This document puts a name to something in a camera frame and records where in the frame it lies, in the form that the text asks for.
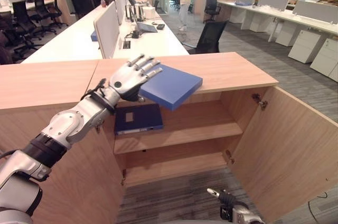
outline laptop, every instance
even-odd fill
[[[129,13],[131,14],[130,17],[132,17],[134,19],[134,21],[136,22],[137,30],[139,30],[142,33],[145,33],[145,32],[157,33],[157,29],[154,26],[149,25],[149,24],[145,24],[145,23],[142,23],[142,22],[138,22],[137,17],[133,13],[132,10],[129,10]]]

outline blue binder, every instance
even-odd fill
[[[97,34],[96,34],[96,31],[94,31],[94,32],[90,35],[90,37],[91,37],[91,40],[92,40],[93,42],[97,42]]]
[[[162,72],[144,83],[139,94],[170,110],[177,109],[201,85],[201,77],[159,64]]]
[[[163,122],[158,104],[116,108],[115,135],[162,128]]]

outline cabinet shelf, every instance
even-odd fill
[[[217,101],[182,105],[176,111],[161,109],[164,128],[115,138],[115,154],[203,141],[242,134],[241,128]]]
[[[226,166],[215,140],[133,152],[126,155],[126,186],[219,169]]]

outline wooden countertop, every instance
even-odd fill
[[[235,52],[161,57],[161,63],[203,78],[197,94],[276,85],[278,81]],[[0,66],[0,109],[75,103],[125,59]]]
[[[276,85],[278,81],[235,52],[160,57],[162,64],[203,78],[196,94]],[[126,60],[100,60],[89,88],[109,80]]]
[[[0,66],[0,109],[78,102],[98,60]]]

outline cabinet hinge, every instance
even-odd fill
[[[233,164],[234,163],[234,158],[232,158],[232,155],[231,155],[231,153],[230,153],[229,150],[226,150],[226,155],[227,155],[228,159],[231,161],[231,164]]]
[[[268,101],[262,101],[260,94],[252,94],[253,100],[260,106],[262,110],[268,105]]]
[[[122,180],[121,180],[122,186],[125,185],[126,176],[127,176],[127,170],[124,169],[124,170],[122,170]]]

